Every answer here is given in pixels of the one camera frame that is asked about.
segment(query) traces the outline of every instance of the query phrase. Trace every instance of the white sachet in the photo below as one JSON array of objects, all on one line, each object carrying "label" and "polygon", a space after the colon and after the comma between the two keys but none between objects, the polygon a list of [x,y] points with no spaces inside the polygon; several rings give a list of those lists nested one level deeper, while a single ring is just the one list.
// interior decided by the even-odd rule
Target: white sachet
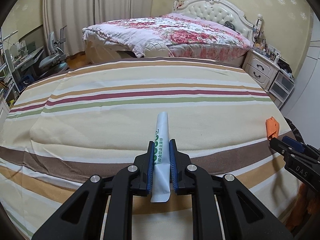
[{"label": "white sachet", "polygon": [[153,164],[151,202],[167,202],[170,197],[170,153],[167,112],[158,114]]}]

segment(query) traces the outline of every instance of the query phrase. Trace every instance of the yellow wallpaper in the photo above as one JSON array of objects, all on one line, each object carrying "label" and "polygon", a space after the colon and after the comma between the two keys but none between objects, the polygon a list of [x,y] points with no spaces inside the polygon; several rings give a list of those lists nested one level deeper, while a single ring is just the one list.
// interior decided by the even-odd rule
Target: yellow wallpaper
[{"label": "yellow wallpaper", "polygon": [[[174,0],[153,0],[152,16],[170,13]],[[310,22],[310,6],[306,0],[228,0],[255,22],[264,19],[267,43],[281,51],[294,74],[306,47]]]},{"label": "yellow wallpaper", "polygon": [[42,23],[42,0],[18,0],[1,27],[2,37],[18,30],[9,40],[11,44],[16,43]]}]

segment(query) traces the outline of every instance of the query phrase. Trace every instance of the silver bolt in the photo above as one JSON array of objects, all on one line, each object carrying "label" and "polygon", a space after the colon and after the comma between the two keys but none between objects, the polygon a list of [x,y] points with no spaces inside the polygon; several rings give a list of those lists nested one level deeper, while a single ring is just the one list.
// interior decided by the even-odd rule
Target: silver bolt
[{"label": "silver bolt", "polygon": [[135,171],[137,171],[137,169],[138,169],[138,167],[136,165],[130,165],[128,167],[128,171],[130,171],[130,172],[135,172]]},{"label": "silver bolt", "polygon": [[189,171],[195,171],[195,170],[197,169],[197,166],[195,166],[195,165],[193,165],[193,164],[190,164],[190,165],[187,166],[187,169],[188,169]]},{"label": "silver bolt", "polygon": [[233,176],[232,174],[227,174],[226,176],[224,176],[224,178],[227,181],[234,181],[235,180],[235,176]]},{"label": "silver bolt", "polygon": [[90,178],[90,181],[91,182],[98,182],[100,180],[100,177],[98,175],[93,175],[91,178]]}]

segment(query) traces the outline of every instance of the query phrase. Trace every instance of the white headboard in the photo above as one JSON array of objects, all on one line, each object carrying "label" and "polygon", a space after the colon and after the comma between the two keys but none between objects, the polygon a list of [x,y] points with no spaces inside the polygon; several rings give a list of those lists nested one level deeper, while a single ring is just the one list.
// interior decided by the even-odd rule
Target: white headboard
[{"label": "white headboard", "polygon": [[179,0],[173,3],[174,13],[190,13],[204,20],[224,24],[231,22],[237,32],[252,41],[253,24],[244,17],[244,12],[226,0],[186,0],[182,4]]}]

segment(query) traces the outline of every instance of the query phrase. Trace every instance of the curtain fold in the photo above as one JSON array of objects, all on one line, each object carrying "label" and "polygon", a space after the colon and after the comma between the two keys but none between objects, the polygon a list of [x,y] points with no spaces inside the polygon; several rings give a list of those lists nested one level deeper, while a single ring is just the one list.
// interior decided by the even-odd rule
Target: curtain fold
[{"label": "curtain fold", "polygon": [[152,0],[43,0],[44,36],[65,28],[67,56],[84,51],[82,28],[102,22],[150,17]]}]

